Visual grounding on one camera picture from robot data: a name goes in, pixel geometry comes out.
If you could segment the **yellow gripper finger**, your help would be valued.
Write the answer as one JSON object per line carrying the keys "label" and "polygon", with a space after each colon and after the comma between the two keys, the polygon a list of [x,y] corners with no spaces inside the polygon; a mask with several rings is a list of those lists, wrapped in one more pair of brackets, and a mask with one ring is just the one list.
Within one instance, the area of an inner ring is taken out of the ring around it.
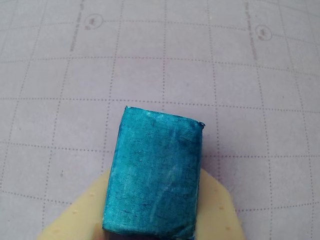
{"label": "yellow gripper finger", "polygon": [[38,240],[107,240],[103,212],[110,170],[106,170],[77,200],[37,237]]}
{"label": "yellow gripper finger", "polygon": [[200,172],[196,213],[196,240],[244,240],[232,197],[227,189],[204,169]]}

